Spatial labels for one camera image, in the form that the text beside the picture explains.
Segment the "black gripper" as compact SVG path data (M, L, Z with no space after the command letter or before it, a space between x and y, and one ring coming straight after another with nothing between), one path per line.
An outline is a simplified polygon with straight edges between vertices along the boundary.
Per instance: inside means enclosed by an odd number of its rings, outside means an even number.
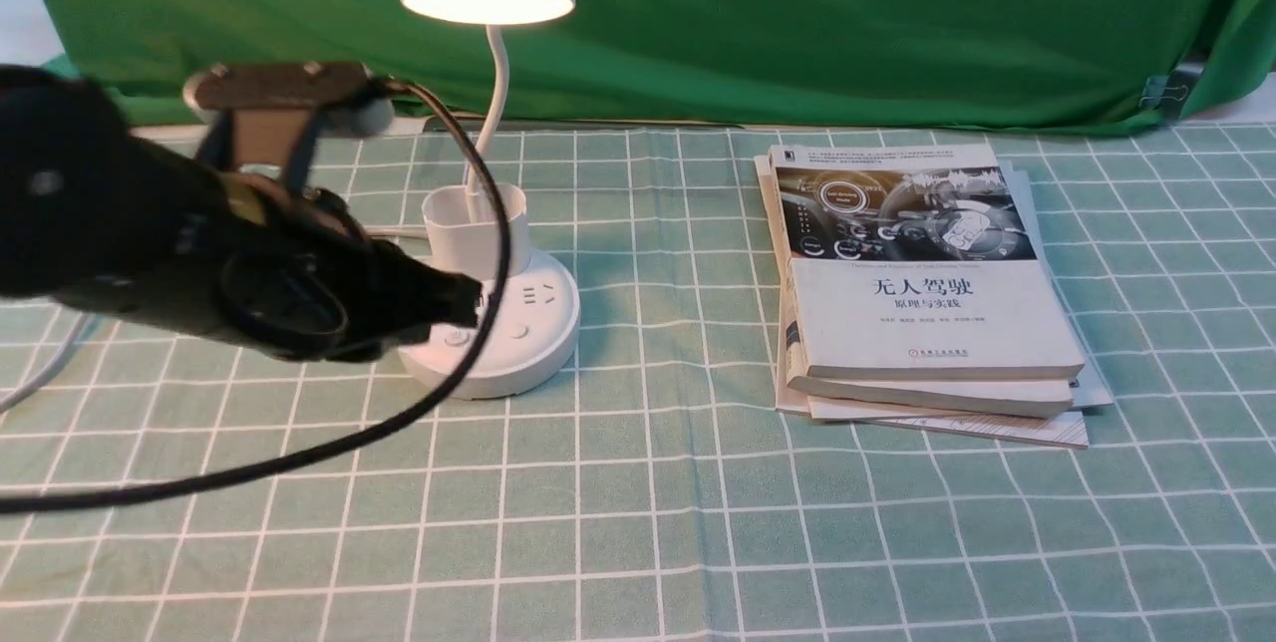
M367 236L347 213L327 227L277 216L250 188L205 186L199 220L203 340L292 362L373 362L434 327L478 327L478 280Z

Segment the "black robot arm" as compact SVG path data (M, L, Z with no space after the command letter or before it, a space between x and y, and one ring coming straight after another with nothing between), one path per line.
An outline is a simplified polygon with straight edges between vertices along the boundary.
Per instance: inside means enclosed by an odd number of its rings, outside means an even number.
M478 280L373 237L308 183L324 135L390 124L360 63L211 66L194 157L131 131L100 83L3 66L3 296L256 350L369 362L478 324Z

